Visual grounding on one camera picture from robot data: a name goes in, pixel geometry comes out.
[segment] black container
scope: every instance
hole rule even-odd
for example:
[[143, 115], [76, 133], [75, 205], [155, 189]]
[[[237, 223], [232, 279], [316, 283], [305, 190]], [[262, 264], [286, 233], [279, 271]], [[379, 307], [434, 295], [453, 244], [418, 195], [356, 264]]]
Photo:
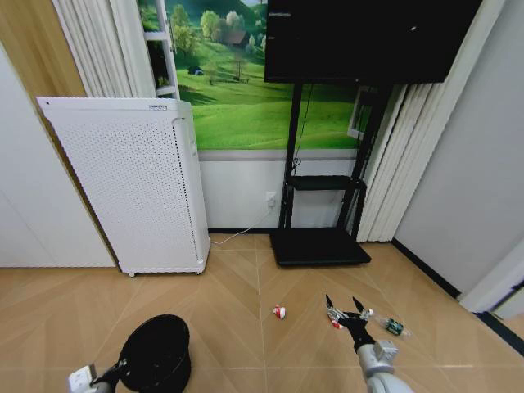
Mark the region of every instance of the black container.
[[120, 352], [120, 379], [131, 391], [182, 392], [191, 375], [189, 329], [176, 315], [149, 319], [129, 336]]

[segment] wall mural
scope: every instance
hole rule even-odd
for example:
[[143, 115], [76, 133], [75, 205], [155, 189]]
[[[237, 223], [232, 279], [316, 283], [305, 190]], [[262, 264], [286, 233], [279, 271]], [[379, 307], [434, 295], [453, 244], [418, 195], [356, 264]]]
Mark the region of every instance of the wall mural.
[[[145, 30], [158, 29], [153, 1], [138, 3]], [[174, 60], [180, 97], [193, 105], [199, 150], [285, 149], [292, 86], [264, 82], [267, 4], [260, 0], [165, 0], [165, 5], [177, 47]], [[148, 47], [160, 87], [168, 81], [163, 55], [155, 61], [151, 54], [160, 55], [155, 44]], [[353, 88], [314, 86], [302, 149], [355, 147], [357, 141], [347, 136], [355, 94]], [[308, 95], [309, 85], [305, 85], [299, 127]]]

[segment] door frame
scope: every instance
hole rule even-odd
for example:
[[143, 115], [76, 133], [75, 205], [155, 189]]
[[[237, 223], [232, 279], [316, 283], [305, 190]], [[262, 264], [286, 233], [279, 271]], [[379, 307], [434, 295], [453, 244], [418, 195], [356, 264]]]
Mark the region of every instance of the door frame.
[[524, 238], [476, 285], [460, 304], [473, 313], [491, 311], [524, 278]]

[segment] baseboard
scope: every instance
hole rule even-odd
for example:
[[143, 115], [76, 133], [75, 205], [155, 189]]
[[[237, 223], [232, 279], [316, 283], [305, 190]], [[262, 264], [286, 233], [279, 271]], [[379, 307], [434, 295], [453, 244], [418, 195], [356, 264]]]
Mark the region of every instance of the baseboard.
[[208, 228], [209, 233], [239, 233], [246, 231], [246, 233], [271, 233], [276, 231], [276, 228], [252, 228], [246, 231], [245, 228]]
[[483, 323], [488, 325], [488, 327], [497, 333], [500, 338], [506, 341], [516, 352], [524, 356], [524, 340], [516, 335], [511, 329], [506, 327], [502, 322], [500, 322], [496, 317], [488, 313], [487, 311], [483, 313], [475, 314]]
[[408, 247], [399, 242], [393, 237], [391, 244], [395, 246], [402, 254], [404, 254], [409, 260], [411, 260], [419, 269], [421, 269], [431, 280], [433, 280], [439, 287], [446, 291], [450, 296], [455, 299], [460, 296], [461, 292], [450, 284], [445, 278], [439, 275], [423, 260], [418, 258]]

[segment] wooden floor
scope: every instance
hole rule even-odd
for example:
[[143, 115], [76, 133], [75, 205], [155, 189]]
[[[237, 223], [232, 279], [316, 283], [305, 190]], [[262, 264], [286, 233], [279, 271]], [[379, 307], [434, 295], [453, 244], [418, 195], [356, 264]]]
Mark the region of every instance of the wooden floor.
[[[399, 340], [369, 325], [400, 348], [397, 373], [418, 393], [524, 389], [524, 358], [392, 245], [365, 249], [373, 261], [362, 267], [280, 269], [267, 236], [242, 235], [212, 246], [200, 276], [0, 270], [0, 390], [65, 392], [70, 372], [113, 364], [140, 323], [171, 313], [190, 328], [191, 393], [365, 392], [348, 333], [328, 321], [325, 293], [347, 309], [356, 296], [413, 331]], [[276, 303], [287, 307], [284, 320], [272, 315]]]
[[507, 328], [510, 328], [515, 334], [524, 340], [524, 314], [515, 315], [501, 321]]

